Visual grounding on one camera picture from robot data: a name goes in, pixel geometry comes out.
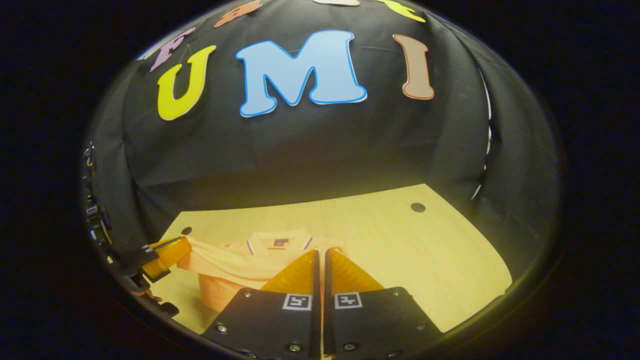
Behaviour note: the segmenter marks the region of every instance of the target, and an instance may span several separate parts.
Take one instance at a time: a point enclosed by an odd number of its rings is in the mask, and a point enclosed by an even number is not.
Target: letter m
[[[367,90],[358,84],[349,53],[348,31],[326,30],[311,34],[294,58],[272,41],[245,47],[236,54],[244,61],[246,102],[240,114],[252,117],[276,108],[276,99],[267,94],[267,79],[291,106],[302,97],[302,91],[313,70],[316,87],[309,98],[316,104],[360,102]]]

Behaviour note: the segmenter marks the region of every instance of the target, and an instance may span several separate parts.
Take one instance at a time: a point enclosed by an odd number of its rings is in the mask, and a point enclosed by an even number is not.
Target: wooden table
[[[412,209],[416,202],[424,205],[423,212]],[[351,260],[384,287],[406,288],[442,332],[511,285],[509,270],[491,244],[424,184],[299,204],[185,211],[163,239],[178,236],[185,227],[211,244],[297,229],[341,239]],[[176,266],[171,270],[152,291],[180,309],[174,320],[200,334],[217,312],[201,303],[196,273]]]

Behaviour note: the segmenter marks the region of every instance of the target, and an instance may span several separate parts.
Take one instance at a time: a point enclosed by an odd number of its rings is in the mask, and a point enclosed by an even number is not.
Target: yellow letter u
[[[175,75],[182,68],[178,64],[165,72],[158,80],[158,114],[165,120],[173,120],[186,114],[198,102],[202,90],[204,89],[204,77],[207,72],[207,59],[209,54],[216,49],[215,45],[205,47],[199,52],[191,55],[188,63],[191,64],[191,75],[189,76],[189,88],[180,98],[173,97],[173,85]]]

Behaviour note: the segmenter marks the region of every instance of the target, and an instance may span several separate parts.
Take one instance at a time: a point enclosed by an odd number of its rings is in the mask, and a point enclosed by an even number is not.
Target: table surface
[[[412,209],[416,202],[424,205],[423,212]],[[382,286],[407,289],[442,332],[476,314],[512,283],[489,241],[425,184],[298,204],[184,211],[163,239],[179,236],[185,227],[211,244],[298,229],[340,239],[349,259]],[[200,301],[196,273],[176,266],[171,271],[151,289],[180,309],[174,320],[201,334],[218,313]]]

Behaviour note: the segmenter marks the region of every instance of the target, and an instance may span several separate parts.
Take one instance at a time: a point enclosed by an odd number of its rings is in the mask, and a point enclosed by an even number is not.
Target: blue letter m
[[[246,102],[240,114],[252,117],[276,108],[276,99],[267,94],[267,83],[278,90],[282,98],[295,106],[302,97],[311,70],[316,74],[316,87],[309,98],[316,104],[360,102],[367,90],[358,85],[351,64],[348,31],[326,30],[311,34],[293,58],[272,41],[245,47],[236,54],[244,61]]]

